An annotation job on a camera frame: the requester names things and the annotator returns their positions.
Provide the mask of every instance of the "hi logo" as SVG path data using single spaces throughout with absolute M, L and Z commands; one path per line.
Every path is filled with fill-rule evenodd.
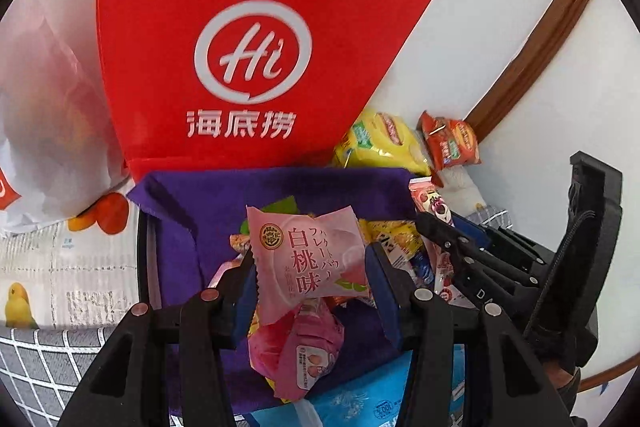
M 240 33 L 240 26 L 232 25 L 236 21 L 244 22 Z M 193 63 L 202 85 L 216 97 L 255 104 L 277 98 L 299 81 L 311 59 L 311 47 L 308 26 L 291 8 L 274 1 L 245 1 L 207 23 Z M 244 84 L 255 86 L 260 79 L 267 84 L 257 94 L 250 89 L 252 84 Z

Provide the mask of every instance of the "snack package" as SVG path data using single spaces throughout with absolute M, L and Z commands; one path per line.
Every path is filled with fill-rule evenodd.
M 368 295 L 364 244 L 350 206 L 315 218 L 250 206 L 247 217 L 263 324 L 305 298 Z
M 411 366 L 411 352 L 334 389 L 283 407 L 254 411 L 256 427 L 391 427 L 396 425 Z M 451 403 L 447 426 L 462 425 L 465 347 L 453 346 Z
M 288 196 L 287 198 L 283 198 L 281 200 L 274 201 L 273 203 L 269 203 L 266 206 L 262 207 L 260 210 L 263 212 L 273 212 L 275 214 L 299 214 L 300 213 L 298 204 L 296 203 L 296 198 L 294 198 L 293 196 Z M 248 219 L 245 219 L 242 222 L 242 225 L 240 225 L 239 235 L 241 237 L 244 237 L 245 235 L 249 235 Z
M 401 167 L 428 176 L 427 158 L 412 131 L 397 116 L 365 109 L 335 148 L 343 167 Z
M 346 306 L 347 302 L 353 298 L 354 297 L 322 297 L 324 303 L 331 311 L 338 306 Z
M 305 299 L 282 348 L 275 397 L 297 401 L 334 367 L 344 327 L 323 299 Z
M 273 324 L 263 325 L 260 323 L 258 308 L 249 327 L 247 337 L 251 367 L 263 375 L 274 389 L 280 354 L 293 328 L 295 318 L 296 313 L 290 311 Z
M 242 255 L 246 254 L 251 248 L 251 240 L 249 234 L 233 233 L 229 236 L 229 245 Z
M 405 270 L 418 287 L 433 288 L 428 254 L 413 221 L 369 221 L 372 241 L 379 241 L 394 268 Z
M 438 194 L 436 186 L 430 178 L 414 178 L 409 181 L 409 191 L 419 212 L 430 212 L 445 223 L 453 227 L 453 217 L 449 207 Z M 435 280 L 434 292 L 440 295 L 449 304 L 474 308 L 473 304 L 452 285 L 453 265 L 449 259 L 449 253 L 442 251 L 438 245 L 423 237 L 425 247 L 429 253 L 431 266 L 434 267 Z
M 465 121 L 440 116 L 433 118 L 425 111 L 418 127 L 427 143 L 436 171 L 453 165 L 480 163 L 476 133 Z

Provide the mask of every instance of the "pink snack package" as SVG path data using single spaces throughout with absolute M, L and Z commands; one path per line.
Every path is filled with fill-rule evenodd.
M 350 206 L 319 217 L 249 206 L 247 218 L 261 324 L 276 322 L 306 298 L 368 296 L 364 243 Z
M 249 329 L 249 361 L 251 367 L 258 373 L 265 378 L 275 380 L 280 354 L 289 338 L 296 314 L 289 312 L 277 322 L 268 325 L 259 324 L 259 315 L 258 311 L 254 315 L 254 323 Z
M 344 342 L 344 327 L 324 299 L 305 299 L 282 348 L 274 383 L 276 398 L 304 398 L 332 370 Z
M 409 181 L 409 191 L 414 199 L 415 208 L 419 212 L 430 212 L 437 218 L 453 227 L 451 211 L 439 194 L 437 187 L 431 182 L 431 178 L 414 178 Z M 429 260 L 435 274 L 434 292 L 449 304 L 455 304 L 463 308 L 475 306 L 460 290 L 452 285 L 453 265 L 449 259 L 449 252 L 443 251 L 438 245 L 423 237 L 424 245 L 429 254 Z

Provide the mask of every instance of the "red paper bag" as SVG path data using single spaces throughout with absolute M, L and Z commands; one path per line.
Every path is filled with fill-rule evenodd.
M 97 0 L 134 177 L 324 165 L 430 0 Z

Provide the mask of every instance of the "yellow snack package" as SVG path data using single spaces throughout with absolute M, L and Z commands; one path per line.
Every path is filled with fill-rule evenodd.
M 360 229 L 360 235 L 362 236 L 362 242 L 364 243 L 365 247 L 368 247 L 370 243 L 373 243 L 374 241 L 369 232 L 369 221 L 366 221 L 365 219 L 359 219 L 358 227 Z
M 401 167 L 429 176 L 420 144 L 401 118 L 365 109 L 335 148 L 343 167 Z
M 367 221 L 367 226 L 373 241 L 391 238 L 408 260 L 424 250 L 424 243 L 413 221 Z

